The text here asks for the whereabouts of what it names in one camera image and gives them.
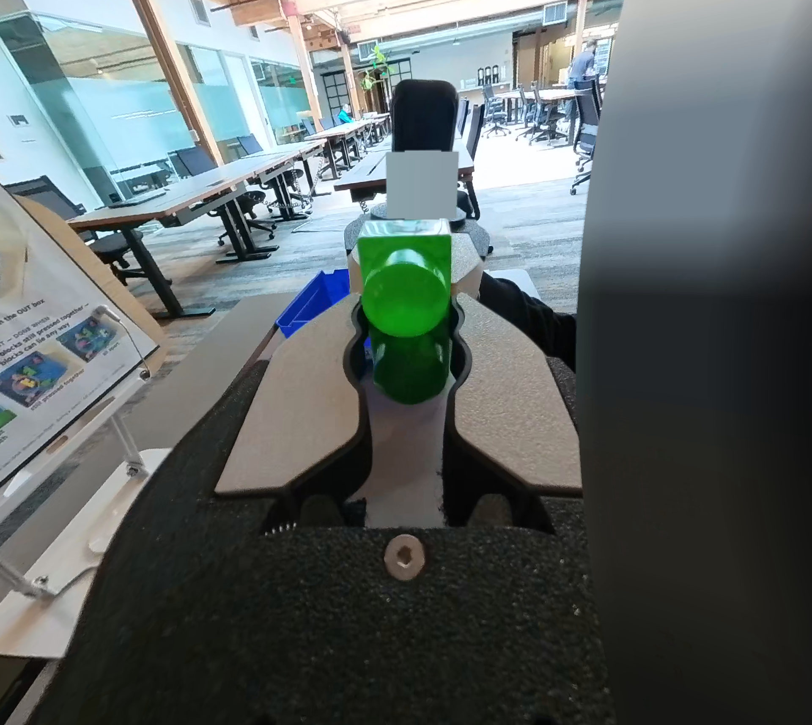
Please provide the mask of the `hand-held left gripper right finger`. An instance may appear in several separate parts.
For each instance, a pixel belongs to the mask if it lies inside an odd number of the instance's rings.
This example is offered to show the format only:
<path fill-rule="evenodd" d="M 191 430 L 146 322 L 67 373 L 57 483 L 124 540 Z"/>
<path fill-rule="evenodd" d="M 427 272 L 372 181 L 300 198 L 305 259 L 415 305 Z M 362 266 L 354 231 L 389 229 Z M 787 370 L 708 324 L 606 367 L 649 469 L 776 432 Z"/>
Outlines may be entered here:
<path fill-rule="evenodd" d="M 582 497 L 579 436 L 542 350 L 468 294 L 452 307 L 452 430 L 521 486 Z"/>

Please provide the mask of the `long dark table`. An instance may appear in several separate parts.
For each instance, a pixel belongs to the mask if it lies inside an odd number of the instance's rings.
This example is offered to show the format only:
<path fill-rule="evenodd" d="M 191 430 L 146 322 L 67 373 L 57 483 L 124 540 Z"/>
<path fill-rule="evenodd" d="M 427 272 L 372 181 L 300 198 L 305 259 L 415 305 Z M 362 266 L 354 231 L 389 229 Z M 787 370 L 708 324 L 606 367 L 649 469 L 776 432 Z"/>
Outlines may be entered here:
<path fill-rule="evenodd" d="M 348 194 L 353 203 L 368 203 L 387 191 L 387 155 L 391 151 L 390 142 L 381 148 L 370 151 L 362 160 L 333 182 L 333 191 Z M 462 140 L 455 141 L 454 151 L 458 152 L 458 180 L 464 184 L 472 182 L 474 161 Z"/>
<path fill-rule="evenodd" d="M 289 198 L 282 192 L 277 179 L 282 178 L 285 171 L 290 169 L 296 162 L 301 161 L 301 152 L 289 150 L 272 153 L 275 154 L 276 160 L 273 163 L 271 171 L 261 176 L 261 182 L 273 183 L 283 217 L 294 217 L 295 213 L 293 212 Z M 159 321 L 208 317 L 215 311 L 214 308 L 184 308 L 173 292 L 170 281 L 159 269 L 143 240 L 136 237 L 136 230 L 149 222 L 159 222 L 165 228 L 183 226 L 177 224 L 172 219 L 172 214 L 178 212 L 186 203 L 189 203 L 195 195 L 195 190 L 190 188 L 188 184 L 181 184 L 179 182 L 170 186 L 163 194 L 155 196 L 151 200 L 139 202 L 131 201 L 128 205 L 109 206 L 103 209 L 97 209 L 75 217 L 68 223 L 68 225 L 76 231 L 84 229 L 91 231 L 117 231 L 124 236 L 141 271 L 146 275 L 148 282 L 153 287 L 154 292 L 164 307 L 161 312 L 152 314 L 152 316 Z M 253 257 L 245 256 L 242 259 L 235 255 L 228 254 L 218 259 L 217 264 L 263 261 L 269 258 L 273 252 L 254 255 Z"/>

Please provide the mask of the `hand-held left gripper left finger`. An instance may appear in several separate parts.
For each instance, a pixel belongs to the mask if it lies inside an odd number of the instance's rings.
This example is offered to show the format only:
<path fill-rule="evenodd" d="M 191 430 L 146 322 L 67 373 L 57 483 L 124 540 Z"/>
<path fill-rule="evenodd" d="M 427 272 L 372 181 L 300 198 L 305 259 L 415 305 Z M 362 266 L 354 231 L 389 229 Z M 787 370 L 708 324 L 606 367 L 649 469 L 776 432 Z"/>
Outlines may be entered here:
<path fill-rule="evenodd" d="M 350 293 L 269 359 L 215 487 L 222 497 L 353 496 L 370 476 L 370 413 L 361 383 L 367 324 Z"/>

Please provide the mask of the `blue plastic bin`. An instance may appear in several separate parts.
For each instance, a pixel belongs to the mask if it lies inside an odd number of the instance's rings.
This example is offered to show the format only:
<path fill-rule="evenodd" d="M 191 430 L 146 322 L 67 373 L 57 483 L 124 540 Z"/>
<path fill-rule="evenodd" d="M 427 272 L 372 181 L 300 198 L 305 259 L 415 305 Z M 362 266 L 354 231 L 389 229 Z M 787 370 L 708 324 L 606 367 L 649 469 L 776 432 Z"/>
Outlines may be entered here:
<path fill-rule="evenodd" d="M 335 269 L 329 273 L 320 271 L 279 314 L 276 327 L 285 338 L 290 338 L 349 293 L 350 278 L 347 268 Z"/>

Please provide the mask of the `potted green plant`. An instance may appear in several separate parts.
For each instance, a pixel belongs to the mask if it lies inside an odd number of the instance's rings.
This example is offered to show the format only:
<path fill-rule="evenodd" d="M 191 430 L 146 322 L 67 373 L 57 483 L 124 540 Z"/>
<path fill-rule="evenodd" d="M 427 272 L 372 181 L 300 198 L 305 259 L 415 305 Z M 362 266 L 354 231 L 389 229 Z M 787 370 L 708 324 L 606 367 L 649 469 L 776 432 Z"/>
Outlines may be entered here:
<path fill-rule="evenodd" d="M 390 65 L 384 52 L 377 42 L 369 42 L 359 45 L 359 50 L 365 49 L 366 54 L 359 58 L 369 61 L 369 66 L 365 68 L 360 78 L 361 89 L 365 92 L 373 90 L 375 87 L 385 87 L 390 77 Z"/>

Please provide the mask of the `printed instruction sheet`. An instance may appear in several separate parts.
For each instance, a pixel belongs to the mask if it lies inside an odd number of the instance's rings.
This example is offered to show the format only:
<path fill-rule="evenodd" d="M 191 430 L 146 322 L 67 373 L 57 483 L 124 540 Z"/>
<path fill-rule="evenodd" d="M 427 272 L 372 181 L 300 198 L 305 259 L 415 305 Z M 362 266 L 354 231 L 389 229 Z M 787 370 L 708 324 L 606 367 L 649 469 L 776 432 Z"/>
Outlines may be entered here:
<path fill-rule="evenodd" d="M 15 197 L 1 196 L 1 475 L 16 476 L 157 346 Z"/>

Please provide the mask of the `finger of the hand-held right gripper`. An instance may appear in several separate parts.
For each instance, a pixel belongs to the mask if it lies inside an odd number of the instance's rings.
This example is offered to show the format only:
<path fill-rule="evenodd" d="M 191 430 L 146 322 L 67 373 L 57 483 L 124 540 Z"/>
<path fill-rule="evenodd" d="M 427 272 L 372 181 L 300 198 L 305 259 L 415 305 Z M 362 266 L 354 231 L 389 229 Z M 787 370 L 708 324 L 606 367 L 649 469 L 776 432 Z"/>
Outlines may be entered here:
<path fill-rule="evenodd" d="M 348 270 L 350 269 L 351 253 L 357 244 L 360 232 L 362 231 L 365 223 L 367 223 L 369 220 L 370 218 L 356 218 L 351 221 L 343 231 L 343 243 L 344 250 L 346 252 L 346 265 Z"/>
<path fill-rule="evenodd" d="M 477 221 L 465 219 L 452 226 L 453 297 L 479 295 L 485 260 L 490 253 L 491 236 Z"/>

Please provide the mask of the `green mega block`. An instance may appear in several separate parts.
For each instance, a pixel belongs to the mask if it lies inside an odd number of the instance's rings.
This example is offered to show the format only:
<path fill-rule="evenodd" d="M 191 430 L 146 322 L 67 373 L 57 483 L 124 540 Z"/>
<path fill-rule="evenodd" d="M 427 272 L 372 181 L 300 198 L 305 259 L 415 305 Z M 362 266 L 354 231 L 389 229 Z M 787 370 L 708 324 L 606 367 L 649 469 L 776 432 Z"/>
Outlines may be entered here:
<path fill-rule="evenodd" d="M 447 220 L 369 221 L 360 232 L 357 254 L 375 385 L 403 405 L 440 395 L 452 349 Z"/>

